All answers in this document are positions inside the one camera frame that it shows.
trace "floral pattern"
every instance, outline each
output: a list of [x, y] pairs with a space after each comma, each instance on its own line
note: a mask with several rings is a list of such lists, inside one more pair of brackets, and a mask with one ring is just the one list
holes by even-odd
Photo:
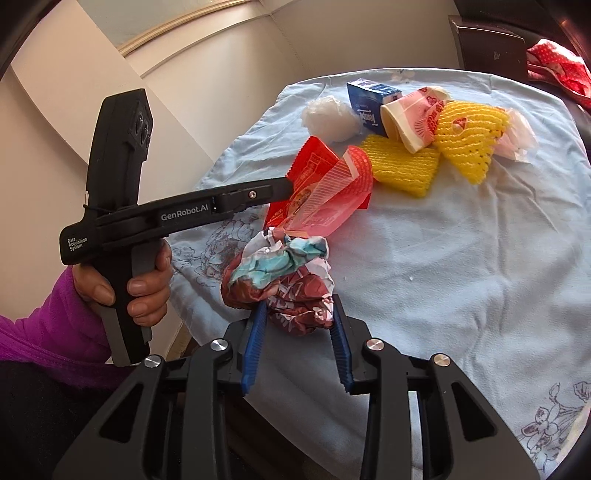
[[174, 248], [174, 273], [179, 274], [184, 268], [194, 267], [200, 285], [219, 288], [223, 271], [261, 229], [263, 217], [262, 206], [237, 213], [232, 220], [219, 225], [201, 253], [191, 247]]
[[[579, 382], [573, 386], [574, 393], [584, 403], [591, 398], [591, 384]], [[580, 407], [568, 407], [558, 400], [560, 384], [552, 386], [548, 392], [548, 399], [552, 403], [550, 408], [539, 407], [535, 412], [534, 421], [521, 429], [517, 439], [530, 454], [536, 468], [547, 473], [549, 463], [554, 462], [570, 429], [583, 410]]]

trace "metal screw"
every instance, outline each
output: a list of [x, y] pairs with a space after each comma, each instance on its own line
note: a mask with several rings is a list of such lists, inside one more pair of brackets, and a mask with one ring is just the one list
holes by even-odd
[[440, 367], [449, 367], [449, 364], [452, 363], [452, 359], [449, 358], [445, 353], [438, 353], [433, 357], [433, 361]]
[[148, 368], [156, 368], [162, 363], [162, 357], [159, 355], [150, 355], [144, 359], [144, 365]]
[[228, 348], [228, 342], [225, 341], [223, 338], [218, 338], [210, 343], [209, 345], [212, 350], [216, 352], [223, 352], [226, 348]]
[[384, 350], [384, 343], [379, 338], [370, 338], [365, 344], [370, 350], [373, 350], [374, 352]]

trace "red polka dot fabric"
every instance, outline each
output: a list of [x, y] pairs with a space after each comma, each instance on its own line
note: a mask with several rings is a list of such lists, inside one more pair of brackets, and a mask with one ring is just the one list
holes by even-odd
[[560, 85], [579, 105], [591, 111], [591, 73], [581, 57], [544, 38], [528, 49], [527, 67], [531, 80]]

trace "light blue bedsheet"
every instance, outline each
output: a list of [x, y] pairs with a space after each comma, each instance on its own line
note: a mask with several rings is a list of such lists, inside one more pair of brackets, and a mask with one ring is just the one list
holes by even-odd
[[[326, 95], [348, 100], [346, 82], [360, 77], [404, 93], [440, 85], [455, 99], [516, 108], [535, 131], [540, 148], [531, 164], [496, 159], [480, 186], [447, 161], [425, 199], [376, 184], [369, 209], [329, 237], [329, 262], [347, 313], [402, 353], [449, 354], [545, 478], [591, 401], [591, 170], [562, 101], [511, 80], [454, 70], [308, 80], [285, 88], [197, 188], [283, 176], [308, 138], [300, 121], [306, 103]], [[339, 153], [345, 146], [333, 145]], [[220, 276], [263, 218], [263, 208], [251, 209], [171, 236], [173, 303], [199, 342], [244, 317], [224, 306]], [[350, 397], [339, 384], [327, 331], [291, 338], [269, 326], [248, 400], [334, 475], [359, 478], [367, 398]], [[414, 464], [419, 471], [418, 455]]]

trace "purple jacket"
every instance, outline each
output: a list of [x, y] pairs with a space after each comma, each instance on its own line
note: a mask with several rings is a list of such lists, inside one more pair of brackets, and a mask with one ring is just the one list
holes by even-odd
[[29, 318], [0, 316], [0, 361], [32, 362], [62, 383], [113, 390], [130, 369], [106, 364], [110, 356], [101, 319], [76, 293], [71, 267]]

